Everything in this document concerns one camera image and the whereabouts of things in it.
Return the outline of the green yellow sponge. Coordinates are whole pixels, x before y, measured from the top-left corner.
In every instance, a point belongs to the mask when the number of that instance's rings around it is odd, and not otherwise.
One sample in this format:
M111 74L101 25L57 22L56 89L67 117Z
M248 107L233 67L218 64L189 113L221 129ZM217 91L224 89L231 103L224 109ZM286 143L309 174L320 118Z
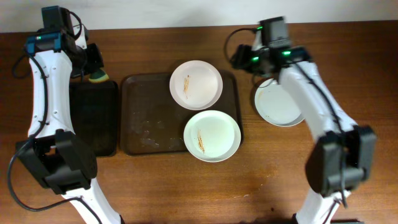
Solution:
M109 80L109 76L103 69L99 69L91 73L88 80L90 83L102 83Z

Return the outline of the white plate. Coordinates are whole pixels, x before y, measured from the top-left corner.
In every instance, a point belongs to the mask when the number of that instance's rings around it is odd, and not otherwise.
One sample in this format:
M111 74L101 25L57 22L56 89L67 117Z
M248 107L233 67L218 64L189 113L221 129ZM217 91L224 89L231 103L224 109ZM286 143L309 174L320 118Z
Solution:
M189 119L183 130L187 150L205 162L221 162L230 158L240 147L242 132L230 115L206 110Z
M204 110L213 106L223 91L220 72L208 62L191 60L179 65L169 81L172 98L188 110Z
M274 126L291 127L304 120L295 101L274 79L257 87L254 106L260 117Z

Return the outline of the white plate top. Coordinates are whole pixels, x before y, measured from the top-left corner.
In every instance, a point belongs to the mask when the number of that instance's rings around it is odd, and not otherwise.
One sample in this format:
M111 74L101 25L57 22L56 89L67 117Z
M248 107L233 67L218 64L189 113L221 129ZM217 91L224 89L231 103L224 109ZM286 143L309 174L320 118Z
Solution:
M191 60L179 65L169 81L172 98L188 110L204 110L213 106L223 91L220 72L208 62Z

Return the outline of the white plate bottom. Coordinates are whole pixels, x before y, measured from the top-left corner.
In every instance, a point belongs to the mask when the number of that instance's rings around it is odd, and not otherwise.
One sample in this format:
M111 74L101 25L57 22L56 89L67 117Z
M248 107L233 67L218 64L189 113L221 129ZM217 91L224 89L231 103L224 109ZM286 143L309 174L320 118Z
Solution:
M230 115L206 110L189 119L183 130L187 150L205 162L221 162L230 158L240 147L242 132Z

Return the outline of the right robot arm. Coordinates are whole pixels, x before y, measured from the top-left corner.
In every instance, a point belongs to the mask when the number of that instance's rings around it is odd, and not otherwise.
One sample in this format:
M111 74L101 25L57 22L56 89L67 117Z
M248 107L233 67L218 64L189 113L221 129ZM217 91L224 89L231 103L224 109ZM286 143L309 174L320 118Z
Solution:
M315 141L305 165L310 186L293 223L330 223L340 205L369 179L377 136L339 106L305 47L294 47L283 17L259 21L252 45L238 45L227 60L234 69L272 75L293 98Z

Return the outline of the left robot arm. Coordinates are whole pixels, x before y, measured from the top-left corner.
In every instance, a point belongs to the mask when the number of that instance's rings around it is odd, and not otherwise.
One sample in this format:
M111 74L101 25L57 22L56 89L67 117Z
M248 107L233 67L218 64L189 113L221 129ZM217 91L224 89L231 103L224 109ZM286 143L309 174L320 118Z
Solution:
M104 66L97 45L86 43L86 27L73 26L75 15L60 6L42 8L44 26L26 40L23 57L29 60L34 80L32 121L10 165L20 160L42 188L63 197L40 207L40 212L70 202L86 223L123 223L97 181L94 152L72 125L70 79Z

